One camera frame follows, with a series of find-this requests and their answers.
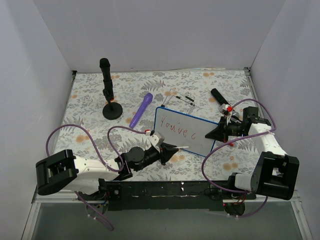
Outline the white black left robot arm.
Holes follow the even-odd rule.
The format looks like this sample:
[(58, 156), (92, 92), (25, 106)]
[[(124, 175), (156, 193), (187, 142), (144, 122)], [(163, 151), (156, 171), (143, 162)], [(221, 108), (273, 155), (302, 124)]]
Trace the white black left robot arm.
[(105, 181), (123, 181), (133, 176), (132, 171), (140, 171), (159, 161), (165, 165), (178, 148), (162, 143), (157, 149), (133, 147), (120, 157), (110, 159), (107, 164), (118, 170), (112, 171), (97, 159), (83, 158), (73, 154), (71, 149), (62, 150), (36, 163), (37, 192), (40, 196), (55, 194), (61, 190), (81, 192), (95, 200), (106, 196)]

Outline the blue framed whiteboard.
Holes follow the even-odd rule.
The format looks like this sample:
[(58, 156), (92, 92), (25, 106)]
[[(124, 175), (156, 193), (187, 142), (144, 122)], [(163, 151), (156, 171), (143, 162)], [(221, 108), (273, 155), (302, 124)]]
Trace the blue framed whiteboard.
[(215, 146), (215, 141), (205, 135), (217, 126), (216, 122), (168, 108), (155, 110), (154, 130), (164, 136), (165, 143), (187, 147), (186, 151), (203, 157)]

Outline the red white marker pen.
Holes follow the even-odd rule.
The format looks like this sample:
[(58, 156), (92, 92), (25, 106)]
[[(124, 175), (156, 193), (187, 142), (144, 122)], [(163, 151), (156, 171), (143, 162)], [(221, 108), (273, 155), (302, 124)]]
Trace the red white marker pen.
[(176, 147), (173, 147), (174, 149), (188, 149), (189, 146), (176, 146)]

